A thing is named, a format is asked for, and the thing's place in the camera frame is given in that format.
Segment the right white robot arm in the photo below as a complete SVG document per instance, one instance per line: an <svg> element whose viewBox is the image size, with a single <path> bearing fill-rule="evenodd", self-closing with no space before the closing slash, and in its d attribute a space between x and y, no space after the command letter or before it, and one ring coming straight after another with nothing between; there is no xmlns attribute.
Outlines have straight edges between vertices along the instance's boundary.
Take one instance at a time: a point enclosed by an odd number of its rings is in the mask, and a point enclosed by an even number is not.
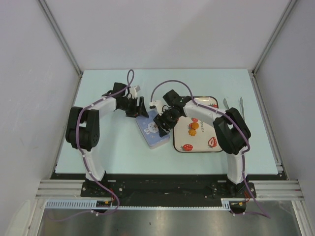
<svg viewBox="0 0 315 236"><path fill-rule="evenodd" d="M168 108L162 102L151 97L149 106L157 111L154 122L161 137L167 135L179 121L180 117L196 118L215 130L217 142L226 153L228 172L227 192L232 197L239 197L248 186L246 177L245 153L250 150L251 132L242 115L235 108L226 111L197 102L194 97L180 96L170 90L163 96Z"/></svg>

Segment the brown round cookie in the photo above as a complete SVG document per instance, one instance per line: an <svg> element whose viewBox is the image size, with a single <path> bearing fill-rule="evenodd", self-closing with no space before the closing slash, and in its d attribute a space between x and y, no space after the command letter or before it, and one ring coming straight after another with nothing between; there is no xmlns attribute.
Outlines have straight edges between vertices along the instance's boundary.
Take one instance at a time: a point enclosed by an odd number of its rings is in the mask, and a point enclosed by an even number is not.
<svg viewBox="0 0 315 236"><path fill-rule="evenodd" d="M197 122L193 122L190 124L190 128L196 130L199 128L199 124Z"/></svg>

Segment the strawberry pattern tray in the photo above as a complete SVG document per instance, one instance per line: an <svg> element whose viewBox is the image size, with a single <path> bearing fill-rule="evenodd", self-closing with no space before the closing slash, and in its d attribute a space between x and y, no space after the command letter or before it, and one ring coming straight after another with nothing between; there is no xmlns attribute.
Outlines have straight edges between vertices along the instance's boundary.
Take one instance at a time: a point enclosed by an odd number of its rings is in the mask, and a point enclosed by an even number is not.
<svg viewBox="0 0 315 236"><path fill-rule="evenodd" d="M190 124L197 122L196 135L190 136ZM173 128L173 146L178 152L221 152L215 129L194 117L180 117Z"/></svg>

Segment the metal tongs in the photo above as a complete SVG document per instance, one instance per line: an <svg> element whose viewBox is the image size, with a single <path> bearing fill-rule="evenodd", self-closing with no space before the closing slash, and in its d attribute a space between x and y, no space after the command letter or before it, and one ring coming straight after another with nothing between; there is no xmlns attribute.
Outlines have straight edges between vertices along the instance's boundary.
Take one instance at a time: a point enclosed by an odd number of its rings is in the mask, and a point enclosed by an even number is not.
<svg viewBox="0 0 315 236"><path fill-rule="evenodd" d="M244 109L244 101L243 101L243 97L240 97L237 101L237 103L228 103L227 99L224 98L223 99L223 105L224 107L228 110L231 107L234 108L238 108L238 110L240 111L242 118L245 119L245 109Z"/></svg>

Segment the silver tin lid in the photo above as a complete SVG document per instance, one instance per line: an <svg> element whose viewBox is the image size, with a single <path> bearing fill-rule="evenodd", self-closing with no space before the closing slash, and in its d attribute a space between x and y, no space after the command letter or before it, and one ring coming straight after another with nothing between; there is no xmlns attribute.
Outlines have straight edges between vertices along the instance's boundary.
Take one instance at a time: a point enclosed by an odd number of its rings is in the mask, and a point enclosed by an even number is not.
<svg viewBox="0 0 315 236"><path fill-rule="evenodd" d="M170 135L163 137L159 136L159 130L156 123L153 121L157 112L151 110L148 112L149 117L138 116L135 118L136 123L150 149L155 149L161 145L166 144L170 140Z"/></svg>

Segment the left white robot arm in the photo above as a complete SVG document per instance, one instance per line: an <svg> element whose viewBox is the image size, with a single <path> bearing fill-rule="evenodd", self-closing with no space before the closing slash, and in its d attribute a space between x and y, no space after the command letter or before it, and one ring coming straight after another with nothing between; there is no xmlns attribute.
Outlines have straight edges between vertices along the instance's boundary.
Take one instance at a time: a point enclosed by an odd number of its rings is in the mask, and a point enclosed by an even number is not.
<svg viewBox="0 0 315 236"><path fill-rule="evenodd" d="M137 96L140 86L130 87L123 83L114 83L113 89L96 102L87 107L73 106L70 109L65 139L81 152L86 169L86 179L94 181L91 190L97 196L108 193L109 185L103 181L105 169L100 158L93 154L93 149L100 139L100 119L116 110L125 111L126 117L138 116L147 118L149 115L144 105L144 97Z"/></svg>

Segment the orange flower cookie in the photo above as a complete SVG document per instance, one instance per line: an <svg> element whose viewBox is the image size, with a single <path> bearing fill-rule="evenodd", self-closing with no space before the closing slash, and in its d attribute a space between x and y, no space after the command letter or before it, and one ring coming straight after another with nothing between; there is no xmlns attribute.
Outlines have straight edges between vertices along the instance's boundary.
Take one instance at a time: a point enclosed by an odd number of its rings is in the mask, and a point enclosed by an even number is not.
<svg viewBox="0 0 315 236"><path fill-rule="evenodd" d="M189 135L190 135L190 136L195 136L195 135L196 135L196 130L190 129L190 130L189 130Z"/></svg>

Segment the aluminium frame post left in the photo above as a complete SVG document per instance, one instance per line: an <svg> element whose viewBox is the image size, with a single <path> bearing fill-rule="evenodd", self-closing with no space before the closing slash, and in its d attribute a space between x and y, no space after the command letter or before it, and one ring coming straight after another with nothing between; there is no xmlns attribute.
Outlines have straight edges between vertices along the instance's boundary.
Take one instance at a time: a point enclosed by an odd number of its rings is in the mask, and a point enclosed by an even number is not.
<svg viewBox="0 0 315 236"><path fill-rule="evenodd" d="M79 78L82 77L82 69L80 68L56 18L54 17L48 3L46 0L37 0L36 1L43 12L43 15L45 16L49 26L51 27L56 39L58 40L64 54L66 55L67 59L69 60L71 66L75 70L76 74Z"/></svg>

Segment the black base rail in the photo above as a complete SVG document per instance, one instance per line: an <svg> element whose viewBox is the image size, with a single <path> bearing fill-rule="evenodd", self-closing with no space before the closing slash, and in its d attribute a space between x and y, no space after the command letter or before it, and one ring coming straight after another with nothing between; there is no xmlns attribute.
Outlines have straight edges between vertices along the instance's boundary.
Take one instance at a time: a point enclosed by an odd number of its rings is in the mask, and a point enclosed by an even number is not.
<svg viewBox="0 0 315 236"><path fill-rule="evenodd" d="M52 174L52 180L80 180L79 195L96 198L96 208L220 207L223 198L241 207L256 196L252 182L234 184L225 175L106 174L99 184L83 174Z"/></svg>

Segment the aluminium frame post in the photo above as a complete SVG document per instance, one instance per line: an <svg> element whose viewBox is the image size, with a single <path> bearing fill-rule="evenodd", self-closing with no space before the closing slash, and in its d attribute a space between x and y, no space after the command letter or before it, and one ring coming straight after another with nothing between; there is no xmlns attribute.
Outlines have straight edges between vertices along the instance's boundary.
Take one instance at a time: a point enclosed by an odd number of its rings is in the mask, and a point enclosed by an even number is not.
<svg viewBox="0 0 315 236"><path fill-rule="evenodd" d="M43 15L45 16L49 26L51 27L56 39L58 40L64 54L66 55L67 59L69 60L71 66L75 70L76 74L79 78L82 77L82 69L80 68L56 18L54 17L48 3L46 0L37 0L36 1L43 12Z"/></svg>
<svg viewBox="0 0 315 236"><path fill-rule="evenodd" d="M256 75L261 68L262 64L264 63L265 59L267 58L270 50L272 49L274 43L276 42L278 36L280 35L282 29L284 28L286 22L288 21L291 13L293 12L296 4L298 3L298 0L290 0L288 4L286 5L283 13L281 14L275 28L273 29L265 47L263 48L262 53L260 54L257 62L255 63L252 74Z"/></svg>

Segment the aluminium frame post right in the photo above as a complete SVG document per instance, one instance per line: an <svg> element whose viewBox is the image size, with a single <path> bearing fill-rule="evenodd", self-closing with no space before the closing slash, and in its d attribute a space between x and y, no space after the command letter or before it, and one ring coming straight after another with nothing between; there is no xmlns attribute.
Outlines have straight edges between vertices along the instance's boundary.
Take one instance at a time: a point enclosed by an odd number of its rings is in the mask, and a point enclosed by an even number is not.
<svg viewBox="0 0 315 236"><path fill-rule="evenodd" d="M276 42L278 36L280 35L282 29L284 28L286 22L288 21L291 13L293 12L296 4L298 3L298 0L290 0L288 4L286 5L283 13L281 14L275 28L273 29L265 47L263 48L262 53L260 54L257 62L255 63L252 74L256 75L261 68L262 64L264 63L265 59L267 58L270 50L272 49L274 43Z"/></svg>

